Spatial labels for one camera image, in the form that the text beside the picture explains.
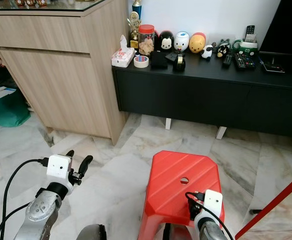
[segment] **tissue box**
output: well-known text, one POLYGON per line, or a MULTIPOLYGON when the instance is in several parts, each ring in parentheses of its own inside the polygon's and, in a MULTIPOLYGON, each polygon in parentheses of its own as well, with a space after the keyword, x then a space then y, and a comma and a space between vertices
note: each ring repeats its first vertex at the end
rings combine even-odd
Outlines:
POLYGON ((127 47, 126 52, 120 48, 111 56, 111 65, 115 67, 127 68, 135 55, 133 47, 127 47))

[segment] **stool handle hole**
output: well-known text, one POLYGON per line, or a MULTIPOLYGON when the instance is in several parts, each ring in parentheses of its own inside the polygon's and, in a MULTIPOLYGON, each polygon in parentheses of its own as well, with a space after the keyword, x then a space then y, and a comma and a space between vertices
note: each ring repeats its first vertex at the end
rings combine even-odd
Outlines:
POLYGON ((183 184, 183 185, 186 185, 186 184, 188 184, 189 182, 190 182, 190 181, 188 180, 187 177, 182 177, 182 178, 180 179, 180 183, 183 184))

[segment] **white wall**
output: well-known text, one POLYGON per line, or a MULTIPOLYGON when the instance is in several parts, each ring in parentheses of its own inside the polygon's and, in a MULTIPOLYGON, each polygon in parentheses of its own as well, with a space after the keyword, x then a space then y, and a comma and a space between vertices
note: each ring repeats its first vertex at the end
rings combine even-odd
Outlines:
MULTIPOLYGON (((128 0, 132 12, 133 0, 128 0)), ((142 0, 142 24, 151 24, 160 34, 203 32, 207 44, 221 38, 242 39, 246 26, 255 25, 257 42, 264 40, 280 0, 142 0)))

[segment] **glass tabletop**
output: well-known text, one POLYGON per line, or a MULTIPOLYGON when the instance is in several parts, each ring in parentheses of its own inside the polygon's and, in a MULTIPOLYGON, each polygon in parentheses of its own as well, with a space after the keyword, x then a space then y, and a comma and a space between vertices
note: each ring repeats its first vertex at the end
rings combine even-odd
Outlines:
POLYGON ((46 0, 47 6, 40 7, 36 4, 33 7, 28 5, 18 7, 15 0, 1 0, 0 10, 14 10, 14 11, 85 11, 100 2, 105 0, 91 0, 91 1, 76 1, 76 0, 46 0))

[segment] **green bag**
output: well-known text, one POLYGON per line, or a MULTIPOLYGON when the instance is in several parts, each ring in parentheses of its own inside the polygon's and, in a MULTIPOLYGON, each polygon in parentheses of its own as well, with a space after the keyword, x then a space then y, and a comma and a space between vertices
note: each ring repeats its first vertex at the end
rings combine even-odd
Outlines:
POLYGON ((17 127, 30 116, 25 99, 19 89, 0 98, 0 126, 17 127))

